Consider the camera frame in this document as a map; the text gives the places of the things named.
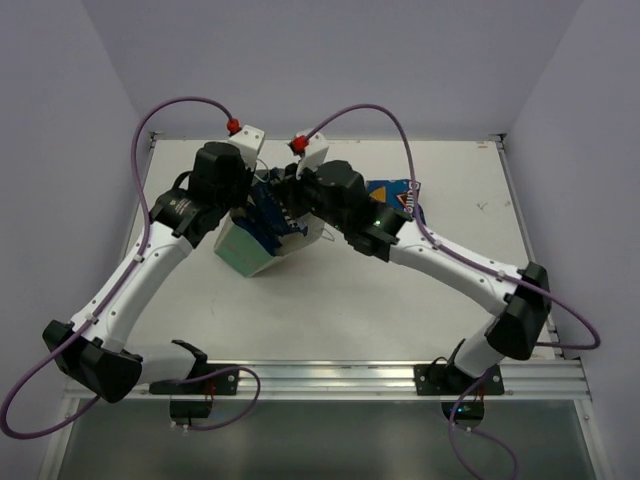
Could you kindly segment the green paper gift bag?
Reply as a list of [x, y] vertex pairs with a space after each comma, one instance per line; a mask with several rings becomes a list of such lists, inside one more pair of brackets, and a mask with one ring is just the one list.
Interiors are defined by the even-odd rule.
[[245, 278], [251, 278], [290, 254], [335, 236], [324, 221], [307, 213], [292, 218], [276, 199], [275, 187], [286, 170], [259, 170], [245, 206], [229, 213], [221, 226], [214, 253]]

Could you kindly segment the blue Doritos chip bag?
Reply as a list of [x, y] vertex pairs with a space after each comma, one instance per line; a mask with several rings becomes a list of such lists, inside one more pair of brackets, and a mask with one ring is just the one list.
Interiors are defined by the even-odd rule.
[[364, 211], [364, 221], [375, 226], [400, 226], [414, 219], [416, 196], [421, 183], [409, 179], [367, 180], [365, 186], [371, 201]]

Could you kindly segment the dark blue snack bag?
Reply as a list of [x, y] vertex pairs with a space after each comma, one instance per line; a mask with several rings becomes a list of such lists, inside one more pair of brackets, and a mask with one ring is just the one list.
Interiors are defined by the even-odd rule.
[[253, 237], [269, 255], [274, 256], [284, 246], [284, 239], [300, 233], [308, 234], [309, 228], [291, 218], [281, 202], [273, 194], [270, 183], [255, 183], [241, 213], [234, 214], [233, 223]]

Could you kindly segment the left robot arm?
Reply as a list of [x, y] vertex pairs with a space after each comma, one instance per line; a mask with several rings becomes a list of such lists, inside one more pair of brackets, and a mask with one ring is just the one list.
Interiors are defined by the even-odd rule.
[[143, 383], [173, 380], [189, 393], [205, 386], [208, 369], [189, 344], [174, 341], [154, 356], [129, 352], [126, 343], [170, 273], [246, 202], [260, 150], [228, 140], [197, 151], [192, 170], [157, 198], [147, 229], [99, 292], [68, 322], [45, 327], [60, 371], [109, 403]]

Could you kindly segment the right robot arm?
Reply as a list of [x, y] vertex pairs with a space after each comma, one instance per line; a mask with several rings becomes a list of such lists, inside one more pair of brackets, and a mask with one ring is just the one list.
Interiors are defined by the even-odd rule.
[[290, 164], [275, 190], [292, 217], [311, 214], [338, 230], [355, 251], [426, 274], [490, 314], [448, 361], [445, 379], [454, 391], [470, 391], [505, 358], [531, 358], [551, 309], [544, 267], [496, 262], [430, 233], [408, 213], [373, 199], [362, 175], [343, 160], [315, 170]]

